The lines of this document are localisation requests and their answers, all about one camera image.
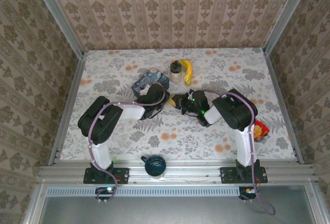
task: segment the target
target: tissue box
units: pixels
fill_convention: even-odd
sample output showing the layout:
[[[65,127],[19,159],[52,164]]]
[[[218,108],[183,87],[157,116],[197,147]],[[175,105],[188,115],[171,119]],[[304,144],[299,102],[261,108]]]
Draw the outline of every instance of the tissue box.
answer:
[[[167,90],[170,87],[170,79],[164,75],[162,72],[156,70],[155,68],[150,69],[147,73],[145,73],[139,80],[137,80],[132,85],[132,90],[136,97],[140,97],[139,91],[140,86],[141,89],[145,88],[145,83],[152,84],[150,81],[157,81]]]

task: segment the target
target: wall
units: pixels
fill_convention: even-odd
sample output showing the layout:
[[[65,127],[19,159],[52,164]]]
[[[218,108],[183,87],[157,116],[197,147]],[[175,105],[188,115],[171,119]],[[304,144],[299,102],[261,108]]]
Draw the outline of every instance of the wall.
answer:
[[[57,0],[85,50],[261,47],[286,0]]]
[[[330,0],[301,0],[271,52],[304,160],[330,207]]]
[[[0,0],[0,223],[24,217],[76,63],[43,0]]]

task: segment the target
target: dark blue mug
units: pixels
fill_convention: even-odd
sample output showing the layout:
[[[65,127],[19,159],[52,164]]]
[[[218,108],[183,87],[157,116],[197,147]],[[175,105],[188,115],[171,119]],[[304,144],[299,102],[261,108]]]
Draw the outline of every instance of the dark blue mug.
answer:
[[[153,179],[161,178],[166,169],[166,162],[162,156],[142,156],[141,160],[144,162],[144,169]]]

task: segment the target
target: metal bar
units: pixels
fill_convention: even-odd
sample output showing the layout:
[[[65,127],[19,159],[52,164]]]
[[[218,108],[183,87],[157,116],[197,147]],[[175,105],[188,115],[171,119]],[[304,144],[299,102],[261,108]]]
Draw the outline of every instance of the metal bar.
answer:
[[[58,163],[55,164],[56,167],[58,166],[83,166],[83,167],[88,167],[90,163],[90,160],[59,160]],[[283,166],[283,165],[297,165],[299,166],[299,163],[297,162],[296,159],[260,159],[260,163],[265,166],[265,165],[270,165],[270,166]],[[115,161],[115,164],[117,167],[122,167],[122,166],[127,166],[127,167],[132,167],[132,166],[140,166],[144,165],[141,160],[117,160]],[[229,159],[223,159],[223,160],[167,160],[166,161],[167,166],[235,166],[235,161],[234,160],[229,160]]]
[[[52,13],[54,19],[56,20],[58,26],[61,28],[64,36],[66,37],[71,49],[76,54],[78,60],[83,58],[84,47],[80,44],[75,32],[72,30],[70,23],[65,17],[64,13],[60,9],[56,0],[44,0],[48,9]]]
[[[95,190],[98,187],[48,187],[46,197],[95,197]],[[116,197],[238,197],[239,187],[237,186],[121,186],[116,192]]]
[[[129,185],[221,185],[220,167],[235,166],[232,160],[223,161],[168,161],[167,170],[160,180],[153,180],[144,170],[144,164],[140,161],[128,161],[126,163],[116,162],[116,167],[130,168]],[[266,168],[268,184],[265,185],[305,185],[312,180],[316,181],[316,176],[311,165],[300,165],[293,163],[273,163],[271,160],[261,161],[261,165]],[[83,184],[86,162],[75,165],[54,165],[41,167],[39,171],[38,183],[47,185],[70,186],[72,184]]]
[[[271,62],[270,57],[269,57],[268,54],[265,55],[265,58],[266,58],[266,64],[267,64],[267,67],[268,67],[268,70],[269,70],[269,74],[270,74],[270,77],[271,77],[272,82],[273,82],[274,90],[275,90],[275,93],[276,93],[276,96],[277,96],[277,99],[278,99],[278,104],[279,104],[279,107],[282,111],[284,123],[285,123],[285,126],[287,127],[288,134],[290,136],[291,144],[294,148],[294,151],[295,151],[295,154],[297,156],[297,159],[298,159],[299,163],[304,164],[305,162],[304,162],[303,156],[301,154],[298,141],[297,141],[297,139],[295,137],[295,134],[294,134],[294,131],[293,131],[292,123],[291,123],[291,120],[290,120],[290,117],[289,117],[289,114],[288,114],[288,110],[287,110],[287,108],[285,106],[285,103],[284,103],[284,99],[283,99],[283,96],[282,96],[282,93],[281,93],[281,89],[279,88],[279,85],[278,85],[277,77],[276,77],[272,62]]]
[[[85,54],[84,58],[82,60],[78,61],[76,72],[75,72],[73,80],[72,80],[72,84],[71,84],[70,91],[68,94],[67,102],[65,103],[63,115],[62,115],[61,122],[60,122],[60,125],[57,130],[56,138],[54,141],[51,156],[48,161],[48,165],[52,165],[54,163],[57,149],[63,145],[65,136],[67,135],[67,130],[68,130],[69,123],[70,123],[70,117],[71,117],[74,102],[76,100],[76,96],[78,93],[81,76],[83,75],[83,72],[84,72],[85,61],[86,61],[87,55],[88,54]]]
[[[42,209],[46,200],[45,196],[47,189],[48,187],[46,185],[37,186],[35,188],[23,224],[39,223]]]
[[[306,194],[317,224],[330,223],[329,211],[326,208],[320,187],[312,182],[305,186]]]
[[[275,23],[273,30],[271,31],[265,43],[265,46],[263,47],[266,54],[269,55],[274,48],[277,40],[281,36],[286,25],[288,24],[299,2],[300,0],[287,0],[287,2],[285,3],[283,10],[279,15],[279,18],[277,19],[277,22]]]

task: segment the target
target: chip bag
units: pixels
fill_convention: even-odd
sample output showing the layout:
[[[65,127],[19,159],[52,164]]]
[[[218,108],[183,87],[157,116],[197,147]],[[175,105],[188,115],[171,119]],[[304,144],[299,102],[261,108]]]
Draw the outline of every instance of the chip bag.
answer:
[[[256,120],[256,122],[254,123],[254,131],[253,131],[254,141],[258,141],[260,138],[268,135],[269,132],[270,130],[265,124],[263,124],[259,120]]]

